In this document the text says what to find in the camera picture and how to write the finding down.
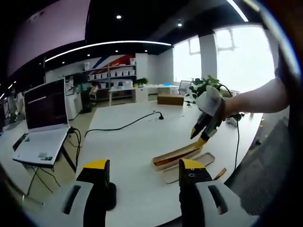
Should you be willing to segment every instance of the laptop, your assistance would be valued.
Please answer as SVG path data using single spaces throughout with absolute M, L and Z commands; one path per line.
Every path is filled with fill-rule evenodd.
M 53 166 L 70 128 L 65 105 L 65 80 L 42 84 L 24 94 L 28 135 L 13 160 L 32 166 Z

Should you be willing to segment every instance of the computer monitor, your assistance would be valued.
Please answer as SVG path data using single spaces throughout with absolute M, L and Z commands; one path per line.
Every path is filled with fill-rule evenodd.
M 43 131 L 68 124 L 65 106 L 65 81 L 60 79 L 35 87 L 24 94 L 29 131 Z

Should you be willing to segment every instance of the potted plant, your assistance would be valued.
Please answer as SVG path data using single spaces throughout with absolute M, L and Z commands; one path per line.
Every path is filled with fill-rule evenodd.
M 193 98 L 198 98 L 200 95 L 202 95 L 203 92 L 206 91 L 207 85 L 213 86 L 218 91 L 220 91 L 221 87 L 225 87 L 228 90 L 228 88 L 225 85 L 221 84 L 218 79 L 212 78 L 210 75 L 207 76 L 207 79 L 196 78 L 193 81 L 193 84 L 194 84 L 193 86 L 189 87 L 189 89 L 193 93 Z
M 143 77 L 143 78 L 141 78 L 141 79 L 137 79 L 137 80 L 134 82 L 134 84 L 135 84 L 135 85 L 138 85 L 138 86 L 145 85 L 145 84 L 147 84 L 147 83 L 148 83 L 148 79 L 145 78 L 145 77 Z

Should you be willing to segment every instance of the ceiling light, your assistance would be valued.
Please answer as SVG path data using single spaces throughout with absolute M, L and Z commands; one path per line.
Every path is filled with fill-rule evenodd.
M 245 21 L 248 22 L 247 17 L 244 15 L 242 10 L 239 8 L 239 6 L 233 1 L 233 0 L 227 0 L 228 3 L 237 11 L 237 13 L 240 15 L 240 17 Z
M 54 57 L 51 57 L 49 59 L 46 59 L 45 62 L 48 62 L 54 58 L 57 58 L 59 56 L 62 56 L 64 54 L 73 52 L 73 51 L 77 51 L 77 50 L 81 50 L 84 48 L 88 48 L 88 47 L 92 47 L 92 46 L 100 46 L 100 45 L 105 45 L 105 44 L 123 44 L 123 43 L 141 43 L 141 44 L 159 44 L 159 45 L 165 45 L 165 46 L 171 46 L 171 44 L 166 44 L 166 43 L 160 43 L 160 42 L 153 42 L 153 41 L 137 41 L 137 40 L 128 40 L 128 41 L 111 41 L 111 42 L 104 42 L 104 43 L 98 43 L 98 44 L 91 44 L 91 45 L 86 45 L 86 46 L 82 46 L 82 47 L 78 47 L 63 53 L 60 53 Z

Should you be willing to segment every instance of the wooden tray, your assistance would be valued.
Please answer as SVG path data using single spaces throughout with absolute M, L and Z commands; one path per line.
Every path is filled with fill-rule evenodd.
M 192 160 L 203 163 L 205 166 L 214 162 L 214 156 L 211 153 L 198 154 L 195 157 L 191 158 Z M 161 172 L 161 178 L 165 183 L 173 183 L 179 180 L 179 164 L 168 168 Z
M 195 148 L 195 143 L 192 143 L 186 147 L 172 151 L 165 155 L 157 156 L 152 159 L 151 165 L 157 170 L 167 169 L 175 166 L 182 158 L 190 158 L 201 152 L 201 148 Z

